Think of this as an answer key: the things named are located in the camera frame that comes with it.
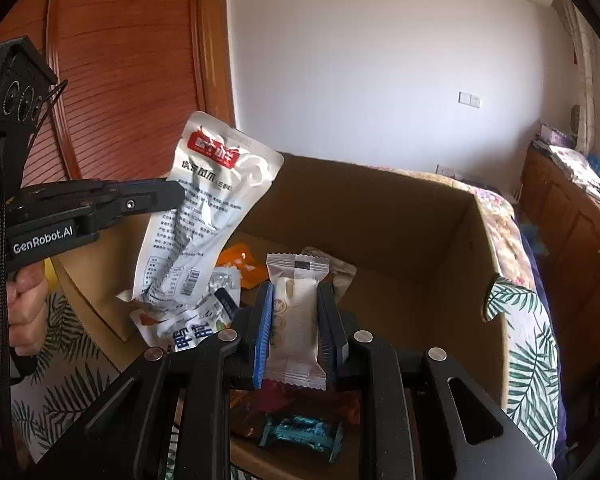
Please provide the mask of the person's left hand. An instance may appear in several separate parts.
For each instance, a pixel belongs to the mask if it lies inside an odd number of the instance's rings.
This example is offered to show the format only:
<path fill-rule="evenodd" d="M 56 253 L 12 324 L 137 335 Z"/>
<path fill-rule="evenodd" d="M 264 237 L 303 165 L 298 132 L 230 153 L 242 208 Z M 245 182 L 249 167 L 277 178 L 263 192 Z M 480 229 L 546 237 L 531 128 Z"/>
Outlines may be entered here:
<path fill-rule="evenodd" d="M 44 263 L 20 269 L 7 282 L 9 346 L 18 356 L 35 356 L 44 346 L 48 307 L 45 303 L 47 281 Z"/>

